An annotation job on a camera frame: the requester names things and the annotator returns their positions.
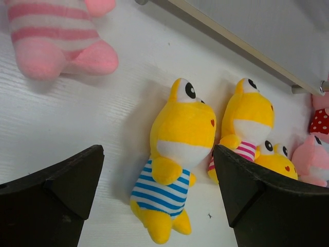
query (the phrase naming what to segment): red polka dot fabric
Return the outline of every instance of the red polka dot fabric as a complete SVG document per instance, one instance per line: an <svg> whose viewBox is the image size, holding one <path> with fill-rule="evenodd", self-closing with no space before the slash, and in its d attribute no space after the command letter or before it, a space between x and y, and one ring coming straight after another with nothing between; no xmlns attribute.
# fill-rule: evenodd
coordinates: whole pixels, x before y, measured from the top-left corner
<svg viewBox="0 0 329 247"><path fill-rule="evenodd" d="M313 121L309 127L309 132L329 134L329 116L325 112L325 109L320 109L315 112Z"/></svg>

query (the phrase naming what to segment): pink plush toy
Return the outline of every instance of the pink plush toy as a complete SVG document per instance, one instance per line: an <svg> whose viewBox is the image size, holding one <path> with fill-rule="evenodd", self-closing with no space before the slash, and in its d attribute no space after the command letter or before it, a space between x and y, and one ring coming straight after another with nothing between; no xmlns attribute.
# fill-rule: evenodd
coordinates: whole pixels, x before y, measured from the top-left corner
<svg viewBox="0 0 329 247"><path fill-rule="evenodd" d="M329 143L329 94L312 95L312 102L315 114L309 132L315 134L323 142Z"/></svg>
<svg viewBox="0 0 329 247"><path fill-rule="evenodd" d="M16 62L35 80L60 73L107 75L118 67L114 49L92 23L115 0L5 0Z"/></svg>
<svg viewBox="0 0 329 247"><path fill-rule="evenodd" d="M320 139L310 135L293 153L293 162L299 180L302 182L327 186L329 180L329 155Z"/></svg>

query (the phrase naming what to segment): yellow plush head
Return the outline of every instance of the yellow plush head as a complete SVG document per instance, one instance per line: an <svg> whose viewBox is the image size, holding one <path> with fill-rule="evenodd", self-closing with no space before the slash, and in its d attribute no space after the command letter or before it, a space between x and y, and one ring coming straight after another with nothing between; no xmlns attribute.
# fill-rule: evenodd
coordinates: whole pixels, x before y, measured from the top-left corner
<svg viewBox="0 0 329 247"><path fill-rule="evenodd" d="M259 146L274 126L271 102L262 96L250 79L242 79L235 88L223 118L222 137L236 135Z"/></svg>
<svg viewBox="0 0 329 247"><path fill-rule="evenodd" d="M196 97L189 81L177 79L151 129L151 158L165 157L187 169L196 166L211 151L215 132L214 111Z"/></svg>
<svg viewBox="0 0 329 247"><path fill-rule="evenodd" d="M276 144L274 147L266 140L260 147L260 156L255 160L255 163L275 171L281 175L291 179L298 179L298 175L293 163L288 159L288 151L281 144Z"/></svg>

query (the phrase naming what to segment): small yellow plush toy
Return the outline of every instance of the small yellow plush toy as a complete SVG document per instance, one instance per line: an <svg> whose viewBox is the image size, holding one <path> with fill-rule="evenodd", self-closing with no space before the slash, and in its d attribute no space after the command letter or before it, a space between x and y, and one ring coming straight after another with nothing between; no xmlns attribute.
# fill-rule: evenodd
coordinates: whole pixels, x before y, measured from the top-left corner
<svg viewBox="0 0 329 247"><path fill-rule="evenodd" d="M166 243L171 229L191 233L184 210L188 189L196 180L190 169L210 153L215 132L214 111L196 97L190 82L176 80L153 123L151 156L130 200L133 213L155 243Z"/></svg>
<svg viewBox="0 0 329 247"><path fill-rule="evenodd" d="M255 160L256 164L291 179L298 179L295 166L288 159L288 151L285 146L276 144L273 147L272 143L266 140L257 148L260 150L260 156Z"/></svg>
<svg viewBox="0 0 329 247"><path fill-rule="evenodd" d="M259 155L256 147L267 139L273 126L271 102L260 94L252 80L240 80L225 110L220 144L253 162ZM218 183L213 158L208 175Z"/></svg>

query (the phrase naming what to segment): pink striped shirt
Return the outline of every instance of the pink striped shirt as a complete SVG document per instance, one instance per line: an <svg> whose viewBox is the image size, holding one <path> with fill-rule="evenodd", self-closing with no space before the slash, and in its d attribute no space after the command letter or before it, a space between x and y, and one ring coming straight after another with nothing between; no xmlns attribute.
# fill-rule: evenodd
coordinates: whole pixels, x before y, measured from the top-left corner
<svg viewBox="0 0 329 247"><path fill-rule="evenodd" d="M242 141L237 149L234 150L235 153L239 154L243 158L254 162L256 154L256 146L250 142ZM215 169L214 157L211 158L208 171Z"/></svg>
<svg viewBox="0 0 329 247"><path fill-rule="evenodd" d="M42 38L57 45L69 59L100 37L81 0L6 0L13 44Z"/></svg>

